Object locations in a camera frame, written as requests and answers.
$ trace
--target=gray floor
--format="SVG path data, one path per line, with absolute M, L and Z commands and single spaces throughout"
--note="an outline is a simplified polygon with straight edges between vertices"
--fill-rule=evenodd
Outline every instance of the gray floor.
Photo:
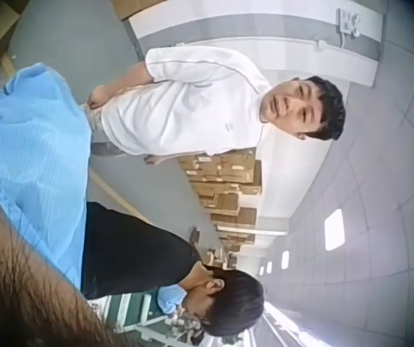
M 99 84 L 138 62 L 107 0 L 31 0 L 9 54 L 16 68 L 43 62 L 68 81 L 79 103 Z M 187 237 L 203 232 L 201 246 L 219 243 L 214 227 L 176 162 L 148 167 L 142 158 L 91 158 L 92 169 L 151 222 Z

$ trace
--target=ceiling light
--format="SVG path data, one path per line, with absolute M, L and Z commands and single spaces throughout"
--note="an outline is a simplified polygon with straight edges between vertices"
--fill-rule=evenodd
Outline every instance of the ceiling light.
M 338 208 L 324 221 L 326 251 L 332 251 L 345 243 L 344 218 Z
M 289 267 L 289 251 L 282 252 L 281 269 L 287 269 Z

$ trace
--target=electrical outlet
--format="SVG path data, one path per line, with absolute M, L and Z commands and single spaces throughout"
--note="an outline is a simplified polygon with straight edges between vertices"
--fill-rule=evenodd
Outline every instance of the electrical outlet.
M 358 32 L 360 15 L 346 9 L 339 9 L 339 30 L 343 34 L 353 35 Z

